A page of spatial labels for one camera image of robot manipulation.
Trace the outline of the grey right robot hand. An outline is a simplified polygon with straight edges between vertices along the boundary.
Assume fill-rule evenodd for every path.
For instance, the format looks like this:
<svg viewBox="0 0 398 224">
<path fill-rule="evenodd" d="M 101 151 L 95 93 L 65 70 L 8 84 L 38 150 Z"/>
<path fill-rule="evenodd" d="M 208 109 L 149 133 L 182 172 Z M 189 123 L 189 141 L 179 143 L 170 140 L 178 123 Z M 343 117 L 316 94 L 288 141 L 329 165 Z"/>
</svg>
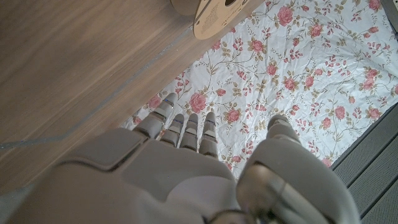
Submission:
<svg viewBox="0 0 398 224">
<path fill-rule="evenodd" d="M 287 118 L 267 136 L 239 178 L 218 159 L 215 114 L 178 114 L 169 94 L 133 130 L 118 128 L 56 163 L 9 223 L 359 223 L 341 179 L 300 143 Z"/>
</svg>

